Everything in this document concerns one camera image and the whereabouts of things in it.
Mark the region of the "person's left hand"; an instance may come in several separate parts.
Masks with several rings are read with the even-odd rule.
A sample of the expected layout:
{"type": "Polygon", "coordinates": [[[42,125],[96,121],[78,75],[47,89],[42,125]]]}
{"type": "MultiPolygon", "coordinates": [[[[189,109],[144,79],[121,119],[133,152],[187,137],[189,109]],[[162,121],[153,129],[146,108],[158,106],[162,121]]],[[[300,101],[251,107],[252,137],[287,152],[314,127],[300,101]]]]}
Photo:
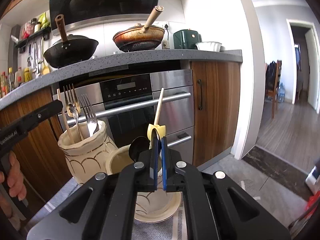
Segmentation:
{"type": "MultiPolygon", "coordinates": [[[[8,173],[7,184],[9,186],[9,196],[17,197],[19,201],[25,199],[27,190],[23,183],[24,178],[23,174],[20,170],[20,163],[16,158],[16,155],[13,151],[9,153],[9,163],[10,170],[8,173]]],[[[13,211],[11,205],[7,202],[7,200],[1,194],[1,208],[6,215],[7,218],[11,218],[13,216],[13,211]]]]}

